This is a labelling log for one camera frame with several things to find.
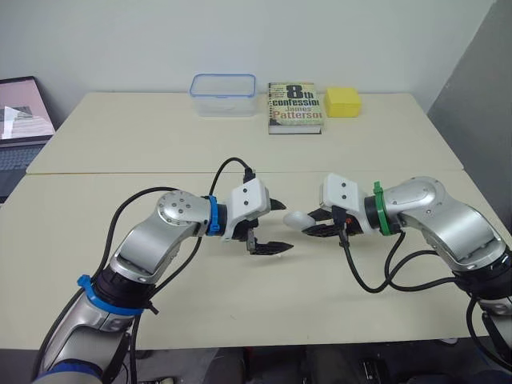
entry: laptop screen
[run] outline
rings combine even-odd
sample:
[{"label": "laptop screen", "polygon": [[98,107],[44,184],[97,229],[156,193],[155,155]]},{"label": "laptop screen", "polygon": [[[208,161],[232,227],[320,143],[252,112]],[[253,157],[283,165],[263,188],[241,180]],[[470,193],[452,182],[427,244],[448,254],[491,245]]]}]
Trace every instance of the laptop screen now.
[{"label": "laptop screen", "polygon": [[35,78],[0,80],[0,142],[28,142],[55,133]]}]

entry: laptop keyboard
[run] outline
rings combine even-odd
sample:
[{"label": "laptop keyboard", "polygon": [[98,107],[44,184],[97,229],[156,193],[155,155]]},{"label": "laptop keyboard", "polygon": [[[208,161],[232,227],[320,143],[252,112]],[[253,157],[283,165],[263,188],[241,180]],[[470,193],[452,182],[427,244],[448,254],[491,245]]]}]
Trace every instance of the laptop keyboard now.
[{"label": "laptop keyboard", "polygon": [[38,155],[43,146],[0,148],[0,170],[20,170]]}]

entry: blue cable tie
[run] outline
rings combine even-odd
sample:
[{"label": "blue cable tie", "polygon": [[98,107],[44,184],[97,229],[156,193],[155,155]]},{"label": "blue cable tie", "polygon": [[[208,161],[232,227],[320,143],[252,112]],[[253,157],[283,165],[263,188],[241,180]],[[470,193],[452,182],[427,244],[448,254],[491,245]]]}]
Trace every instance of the blue cable tie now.
[{"label": "blue cable tie", "polygon": [[221,230],[221,226],[218,224],[218,205],[215,196],[208,196],[210,200],[210,226],[208,227],[207,236],[214,236]]}]

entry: white table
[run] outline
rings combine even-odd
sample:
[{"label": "white table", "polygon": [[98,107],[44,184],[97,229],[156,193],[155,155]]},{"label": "white table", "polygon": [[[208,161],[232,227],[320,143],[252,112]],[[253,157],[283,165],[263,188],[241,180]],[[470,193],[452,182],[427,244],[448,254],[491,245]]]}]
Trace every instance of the white table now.
[{"label": "white table", "polygon": [[252,118],[200,118],[187,94],[88,94],[28,172],[215,172],[229,156],[259,172],[462,169],[410,94],[363,94],[320,135],[268,135],[258,101]]},{"label": "white table", "polygon": [[[416,170],[356,171],[344,174],[371,190],[418,175]],[[461,170],[432,170],[455,197],[479,209],[509,245],[506,232],[484,197]],[[323,172],[260,173],[273,197],[292,210],[318,204]],[[57,313],[76,290],[76,279],[99,262],[115,208],[132,193],[157,185],[205,194],[211,174],[29,175],[0,210],[0,348],[37,348]],[[222,199],[241,182],[225,174],[216,195]],[[116,246],[147,217],[157,194],[144,197],[119,221]],[[285,212],[260,221],[261,242],[281,240],[295,248],[281,257],[256,257],[245,244],[205,238],[196,259],[161,292],[154,304],[160,315],[142,318],[142,349],[208,346],[256,346],[338,342],[381,342],[467,336],[466,294],[453,285],[418,293],[363,291],[348,269],[335,239],[309,238],[282,224]],[[408,230],[397,258],[426,244]],[[188,255],[183,245],[170,271]],[[383,280],[384,258],[394,238],[360,235],[352,252],[363,278],[372,286]],[[434,256],[416,259],[398,275],[403,284],[450,275]],[[483,326],[477,320],[479,334]]]}]

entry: laptop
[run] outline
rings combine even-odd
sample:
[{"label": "laptop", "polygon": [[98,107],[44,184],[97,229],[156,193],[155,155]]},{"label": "laptop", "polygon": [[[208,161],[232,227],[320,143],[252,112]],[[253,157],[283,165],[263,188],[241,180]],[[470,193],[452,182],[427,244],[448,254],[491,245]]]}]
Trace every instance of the laptop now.
[{"label": "laptop", "polygon": [[54,133],[33,76],[0,80],[0,203]]}]

